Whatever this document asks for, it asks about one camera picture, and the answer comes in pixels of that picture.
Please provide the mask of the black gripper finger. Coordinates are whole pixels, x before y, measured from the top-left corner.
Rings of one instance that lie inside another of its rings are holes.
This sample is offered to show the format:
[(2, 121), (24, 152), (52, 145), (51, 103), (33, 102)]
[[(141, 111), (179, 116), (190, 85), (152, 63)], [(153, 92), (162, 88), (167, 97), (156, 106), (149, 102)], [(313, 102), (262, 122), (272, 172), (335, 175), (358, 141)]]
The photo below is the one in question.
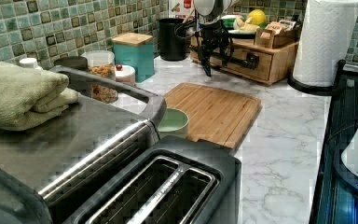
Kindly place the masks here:
[(222, 57), (222, 65), (227, 66), (228, 62), (232, 58), (234, 49), (232, 48), (232, 38), (228, 37), (227, 40), (224, 40), (220, 45), (220, 56)]
[(202, 45), (197, 46), (198, 58), (201, 62), (201, 66), (207, 77), (212, 76), (211, 65), (210, 65), (210, 52)]

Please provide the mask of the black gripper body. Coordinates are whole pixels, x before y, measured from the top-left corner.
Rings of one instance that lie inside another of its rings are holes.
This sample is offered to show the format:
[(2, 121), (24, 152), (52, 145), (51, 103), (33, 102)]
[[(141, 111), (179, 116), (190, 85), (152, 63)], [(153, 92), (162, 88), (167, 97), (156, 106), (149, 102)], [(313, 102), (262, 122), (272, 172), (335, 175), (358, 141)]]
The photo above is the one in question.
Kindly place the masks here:
[(203, 50), (226, 49), (230, 40), (228, 29), (222, 20), (201, 24), (196, 37)]

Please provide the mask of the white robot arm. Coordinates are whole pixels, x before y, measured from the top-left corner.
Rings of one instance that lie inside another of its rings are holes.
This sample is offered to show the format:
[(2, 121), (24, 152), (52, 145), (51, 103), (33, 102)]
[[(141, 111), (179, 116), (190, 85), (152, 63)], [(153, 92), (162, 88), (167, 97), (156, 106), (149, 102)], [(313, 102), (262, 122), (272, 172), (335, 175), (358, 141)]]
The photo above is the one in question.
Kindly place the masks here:
[(232, 0), (194, 0), (197, 46), (195, 51), (205, 72), (211, 77), (212, 57), (219, 58), (226, 65), (232, 58), (234, 48), (227, 27), (221, 19), (222, 13), (232, 5)]

